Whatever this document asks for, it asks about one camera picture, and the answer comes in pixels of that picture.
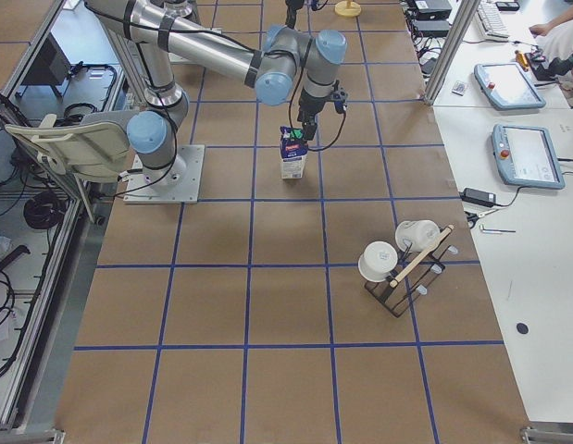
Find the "wooden stick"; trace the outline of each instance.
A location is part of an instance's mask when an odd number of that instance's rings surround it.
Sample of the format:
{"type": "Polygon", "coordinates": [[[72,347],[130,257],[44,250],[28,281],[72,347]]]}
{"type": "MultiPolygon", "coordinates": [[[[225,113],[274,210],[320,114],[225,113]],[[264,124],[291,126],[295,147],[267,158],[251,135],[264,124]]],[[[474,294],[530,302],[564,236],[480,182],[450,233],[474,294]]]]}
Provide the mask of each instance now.
{"type": "Polygon", "coordinates": [[[401,271],[401,273],[399,273],[396,277],[393,278],[391,282],[389,282],[389,286],[393,289],[397,287],[399,283],[407,278],[407,275],[409,275],[426,256],[428,256],[441,245],[442,241],[444,241],[454,229],[455,227],[452,225],[445,227],[444,230],[441,231],[441,234],[439,234],[438,237],[433,240],[425,250],[422,250],[420,254],[418,254],[416,258],[401,271]]]}

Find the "keyboard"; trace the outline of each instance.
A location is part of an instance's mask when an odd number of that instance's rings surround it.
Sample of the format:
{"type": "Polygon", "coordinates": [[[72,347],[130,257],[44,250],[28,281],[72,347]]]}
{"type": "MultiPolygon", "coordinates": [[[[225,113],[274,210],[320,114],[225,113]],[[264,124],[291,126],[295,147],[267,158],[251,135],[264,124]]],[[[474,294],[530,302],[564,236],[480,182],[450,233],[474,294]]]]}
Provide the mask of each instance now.
{"type": "Polygon", "coordinates": [[[500,11],[495,3],[482,0],[478,6],[476,19],[486,40],[495,42],[508,42],[510,34],[502,21],[500,11]]]}

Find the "hand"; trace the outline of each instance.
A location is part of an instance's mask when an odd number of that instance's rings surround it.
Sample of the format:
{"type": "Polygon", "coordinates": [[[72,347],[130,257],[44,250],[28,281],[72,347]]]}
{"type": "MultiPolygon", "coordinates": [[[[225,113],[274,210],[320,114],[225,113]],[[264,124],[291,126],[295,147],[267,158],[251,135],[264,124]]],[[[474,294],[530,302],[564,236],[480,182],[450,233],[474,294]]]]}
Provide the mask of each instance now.
{"type": "Polygon", "coordinates": [[[533,35],[547,35],[551,30],[552,26],[549,23],[533,25],[529,28],[530,33],[533,35]]]}

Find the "blue joint cap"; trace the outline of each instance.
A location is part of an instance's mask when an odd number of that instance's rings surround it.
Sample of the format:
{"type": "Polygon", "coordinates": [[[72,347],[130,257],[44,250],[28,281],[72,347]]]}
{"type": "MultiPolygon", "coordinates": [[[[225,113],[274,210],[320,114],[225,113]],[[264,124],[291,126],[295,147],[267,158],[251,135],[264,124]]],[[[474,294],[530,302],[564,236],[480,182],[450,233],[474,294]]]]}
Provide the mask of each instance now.
{"type": "Polygon", "coordinates": [[[293,80],[283,72],[267,72],[255,82],[255,94],[262,104],[275,106],[288,100],[293,80]]]}
{"type": "Polygon", "coordinates": [[[330,63],[341,65],[348,48],[348,42],[341,32],[334,30],[324,30],[319,33],[315,40],[317,50],[330,63]]]}
{"type": "Polygon", "coordinates": [[[264,45],[261,50],[264,52],[269,51],[272,44],[276,42],[276,37],[278,37],[280,31],[282,31],[284,28],[286,28],[286,25],[271,25],[268,32],[266,32],[266,40],[264,41],[264,45]]]}
{"type": "Polygon", "coordinates": [[[141,154],[150,154],[167,137],[167,121],[153,111],[143,111],[132,117],[126,128],[131,146],[141,154]]]}

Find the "white cup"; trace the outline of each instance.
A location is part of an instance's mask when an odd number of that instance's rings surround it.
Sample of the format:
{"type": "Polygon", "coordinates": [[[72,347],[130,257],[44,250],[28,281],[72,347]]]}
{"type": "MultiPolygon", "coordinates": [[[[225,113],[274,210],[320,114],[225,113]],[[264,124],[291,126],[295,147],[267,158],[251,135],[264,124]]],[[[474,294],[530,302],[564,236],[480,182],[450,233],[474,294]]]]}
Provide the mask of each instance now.
{"type": "Polygon", "coordinates": [[[395,231],[395,242],[404,252],[409,247],[412,253],[428,248],[441,233],[431,220],[406,220],[399,224],[395,231]]]}
{"type": "Polygon", "coordinates": [[[397,265],[397,251],[387,242],[372,242],[358,259],[358,271],[370,282],[382,282],[397,265]]]}

